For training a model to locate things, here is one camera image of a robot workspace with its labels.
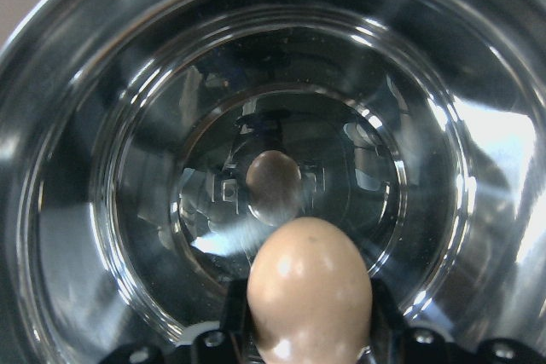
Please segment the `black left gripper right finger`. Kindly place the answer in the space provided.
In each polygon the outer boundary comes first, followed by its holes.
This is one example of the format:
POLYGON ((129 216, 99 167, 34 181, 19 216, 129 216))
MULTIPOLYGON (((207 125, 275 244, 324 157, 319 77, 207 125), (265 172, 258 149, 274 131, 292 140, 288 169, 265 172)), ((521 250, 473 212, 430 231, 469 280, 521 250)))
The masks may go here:
POLYGON ((383 280, 372 278, 372 315, 369 347, 372 355, 397 355, 404 318, 383 280))

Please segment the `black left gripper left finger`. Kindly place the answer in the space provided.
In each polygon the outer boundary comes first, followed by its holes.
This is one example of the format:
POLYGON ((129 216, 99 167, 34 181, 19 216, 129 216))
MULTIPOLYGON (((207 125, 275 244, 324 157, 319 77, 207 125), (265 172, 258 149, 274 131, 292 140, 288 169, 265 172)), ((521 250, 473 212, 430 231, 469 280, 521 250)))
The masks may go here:
POLYGON ((228 363, 253 362, 253 320, 247 302, 247 279, 229 283, 220 320, 221 343, 228 363))

